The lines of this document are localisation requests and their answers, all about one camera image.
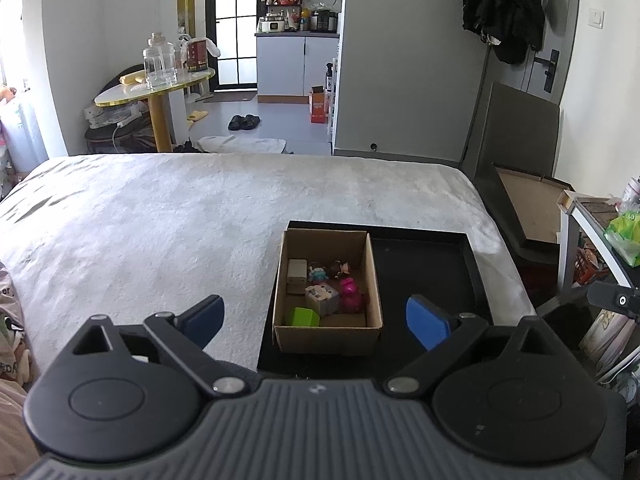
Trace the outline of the grey-blue toy block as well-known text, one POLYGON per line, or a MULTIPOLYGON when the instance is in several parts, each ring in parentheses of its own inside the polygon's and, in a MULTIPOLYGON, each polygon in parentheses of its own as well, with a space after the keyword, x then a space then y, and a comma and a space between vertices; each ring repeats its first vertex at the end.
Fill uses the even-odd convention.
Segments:
POLYGON ((306 306, 315 310, 320 318, 340 310, 340 294, 329 284, 310 285, 305 289, 306 306))

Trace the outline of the white kitchen cabinet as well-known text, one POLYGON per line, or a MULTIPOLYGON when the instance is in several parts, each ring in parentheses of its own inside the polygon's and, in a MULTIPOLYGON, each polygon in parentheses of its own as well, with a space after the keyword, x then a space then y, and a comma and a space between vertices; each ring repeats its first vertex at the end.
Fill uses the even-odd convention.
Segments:
POLYGON ((257 34, 257 99, 270 104, 307 104, 322 86, 326 66, 338 55, 340 36, 313 32, 257 34))

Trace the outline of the green plastic block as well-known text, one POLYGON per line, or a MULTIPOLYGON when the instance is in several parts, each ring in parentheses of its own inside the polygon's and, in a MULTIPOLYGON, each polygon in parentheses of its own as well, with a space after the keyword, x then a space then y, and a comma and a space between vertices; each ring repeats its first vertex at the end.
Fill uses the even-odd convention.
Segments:
POLYGON ((285 322, 291 327, 319 327, 320 315, 309 308, 293 308, 288 311, 285 322))

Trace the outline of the black slippers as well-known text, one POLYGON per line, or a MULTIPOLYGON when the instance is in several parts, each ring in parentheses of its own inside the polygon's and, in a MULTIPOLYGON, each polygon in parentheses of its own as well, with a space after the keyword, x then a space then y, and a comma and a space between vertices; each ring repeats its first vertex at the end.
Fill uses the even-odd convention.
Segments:
POLYGON ((230 131, 250 131, 256 129, 260 124, 260 117, 252 114, 246 116, 234 115, 228 123, 230 131))

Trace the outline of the green plastic bag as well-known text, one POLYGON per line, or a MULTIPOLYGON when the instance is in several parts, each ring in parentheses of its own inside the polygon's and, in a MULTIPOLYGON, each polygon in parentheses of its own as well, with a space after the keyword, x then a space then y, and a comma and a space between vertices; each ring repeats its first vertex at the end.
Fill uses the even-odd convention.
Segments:
POLYGON ((640 261, 640 216, 638 210, 628 210, 612 220, 604 231, 606 240, 623 258, 636 268, 640 261))

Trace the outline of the brown cardboard box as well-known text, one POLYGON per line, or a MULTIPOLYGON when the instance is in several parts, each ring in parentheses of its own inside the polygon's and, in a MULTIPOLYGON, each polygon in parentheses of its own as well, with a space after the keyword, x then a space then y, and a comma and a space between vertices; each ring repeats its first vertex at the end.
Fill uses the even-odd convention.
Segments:
POLYGON ((285 353, 363 356, 383 328, 372 240, 363 230, 282 236, 272 338, 285 353))

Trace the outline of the brown toy figure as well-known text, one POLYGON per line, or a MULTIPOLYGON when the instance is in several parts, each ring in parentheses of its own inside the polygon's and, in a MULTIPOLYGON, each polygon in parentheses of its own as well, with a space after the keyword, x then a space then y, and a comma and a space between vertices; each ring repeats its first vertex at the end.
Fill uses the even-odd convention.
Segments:
POLYGON ((352 271, 347 261, 335 260, 334 263, 330 265, 331 278, 342 280, 343 278, 349 278, 350 274, 352 274, 352 271))

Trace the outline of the clear glass jar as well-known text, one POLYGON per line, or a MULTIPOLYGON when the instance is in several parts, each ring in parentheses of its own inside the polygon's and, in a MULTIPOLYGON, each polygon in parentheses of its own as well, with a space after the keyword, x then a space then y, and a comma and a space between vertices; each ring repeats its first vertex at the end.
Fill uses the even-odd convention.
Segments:
POLYGON ((175 47, 162 32, 153 32, 143 50, 143 65, 148 88, 156 90, 177 82, 175 47))

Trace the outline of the white fuzzy blanket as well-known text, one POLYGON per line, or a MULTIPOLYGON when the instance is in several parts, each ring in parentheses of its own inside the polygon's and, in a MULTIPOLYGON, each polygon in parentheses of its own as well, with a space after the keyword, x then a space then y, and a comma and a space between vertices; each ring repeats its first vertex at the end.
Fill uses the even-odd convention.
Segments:
POLYGON ((63 157, 1 204, 1 260, 37 367, 91 315, 137 324, 211 294, 224 298, 226 319, 208 352, 255 367, 292 220, 463 233, 495 322, 533 313, 494 220, 454 168, 275 154, 63 157))

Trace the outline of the magenta toy figure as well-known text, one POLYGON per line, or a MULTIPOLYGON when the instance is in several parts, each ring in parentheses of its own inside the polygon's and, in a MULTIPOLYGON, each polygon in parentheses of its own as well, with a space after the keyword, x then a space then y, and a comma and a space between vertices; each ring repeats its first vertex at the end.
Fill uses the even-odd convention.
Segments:
POLYGON ((346 314, 359 314, 363 309, 363 296, 353 278, 340 281, 341 311, 346 314))

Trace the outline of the orange cardboard box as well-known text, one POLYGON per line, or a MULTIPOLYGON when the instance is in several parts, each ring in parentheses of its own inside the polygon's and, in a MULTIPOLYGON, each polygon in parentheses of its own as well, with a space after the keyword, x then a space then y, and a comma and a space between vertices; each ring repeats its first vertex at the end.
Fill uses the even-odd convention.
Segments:
POLYGON ((310 121, 313 124, 326 123, 326 90, 322 86, 312 86, 309 94, 310 121))

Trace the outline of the yellow slippers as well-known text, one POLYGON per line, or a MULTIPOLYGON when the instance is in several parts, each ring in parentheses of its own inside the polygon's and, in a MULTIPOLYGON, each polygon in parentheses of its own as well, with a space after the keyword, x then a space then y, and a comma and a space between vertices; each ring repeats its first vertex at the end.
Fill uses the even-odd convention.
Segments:
POLYGON ((191 129, 196 122, 206 118, 208 116, 207 110, 194 110, 191 114, 186 118, 186 123, 188 124, 188 129, 191 129))

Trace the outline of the black hanging jacket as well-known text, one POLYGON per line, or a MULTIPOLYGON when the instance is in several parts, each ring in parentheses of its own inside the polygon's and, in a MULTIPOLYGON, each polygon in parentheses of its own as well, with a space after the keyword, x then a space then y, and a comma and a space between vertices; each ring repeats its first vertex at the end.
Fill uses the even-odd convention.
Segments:
POLYGON ((541 0, 462 0, 462 26, 494 50, 500 62, 518 66, 544 42, 541 0))

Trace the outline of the round gold-edged side table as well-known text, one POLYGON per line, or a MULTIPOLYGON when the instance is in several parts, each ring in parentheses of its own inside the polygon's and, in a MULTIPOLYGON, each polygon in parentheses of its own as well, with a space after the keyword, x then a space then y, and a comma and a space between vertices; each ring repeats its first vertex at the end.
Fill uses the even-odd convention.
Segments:
POLYGON ((174 133, 174 123, 169 113, 169 98, 172 92, 181 92, 183 89, 209 80, 216 74, 216 70, 208 68, 196 73, 183 72, 177 78, 177 82, 168 86, 165 84, 158 89, 149 89, 146 83, 133 84, 132 86, 117 86, 101 92, 93 100, 97 107, 119 106, 134 101, 145 100, 148 102, 151 124, 154 133, 156 149, 159 153, 171 153, 171 135, 174 133))

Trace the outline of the beige toy block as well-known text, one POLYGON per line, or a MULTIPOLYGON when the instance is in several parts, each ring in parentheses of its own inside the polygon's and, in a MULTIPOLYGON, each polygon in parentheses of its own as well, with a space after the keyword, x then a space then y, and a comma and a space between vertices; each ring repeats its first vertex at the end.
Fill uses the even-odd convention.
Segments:
POLYGON ((308 283, 308 264, 305 259, 288 259, 286 291, 291 295, 303 295, 308 283))

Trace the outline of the white floor towel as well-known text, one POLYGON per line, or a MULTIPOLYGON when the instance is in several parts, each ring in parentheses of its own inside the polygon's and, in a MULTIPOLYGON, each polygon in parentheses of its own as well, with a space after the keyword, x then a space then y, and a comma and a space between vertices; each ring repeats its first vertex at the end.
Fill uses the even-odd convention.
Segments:
POLYGON ((213 154, 283 154, 286 142, 247 136, 203 136, 194 146, 201 152, 213 154))

